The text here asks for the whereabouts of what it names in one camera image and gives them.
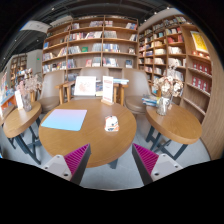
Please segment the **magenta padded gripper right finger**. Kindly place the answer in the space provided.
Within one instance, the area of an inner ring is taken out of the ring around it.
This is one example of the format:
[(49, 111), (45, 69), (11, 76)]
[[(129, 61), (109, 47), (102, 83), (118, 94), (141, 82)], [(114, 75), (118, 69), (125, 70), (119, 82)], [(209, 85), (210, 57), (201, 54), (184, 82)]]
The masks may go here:
[(167, 154), (156, 154), (138, 144), (132, 144), (132, 155), (144, 185), (168, 176), (182, 169)]

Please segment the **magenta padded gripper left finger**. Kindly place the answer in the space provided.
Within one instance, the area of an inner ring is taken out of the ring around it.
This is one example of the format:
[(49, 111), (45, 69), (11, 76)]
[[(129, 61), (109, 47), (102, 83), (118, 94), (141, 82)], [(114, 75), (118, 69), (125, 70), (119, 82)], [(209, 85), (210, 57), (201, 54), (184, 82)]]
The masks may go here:
[(90, 145), (86, 144), (65, 156), (54, 156), (42, 167), (42, 169), (79, 185), (90, 155)]

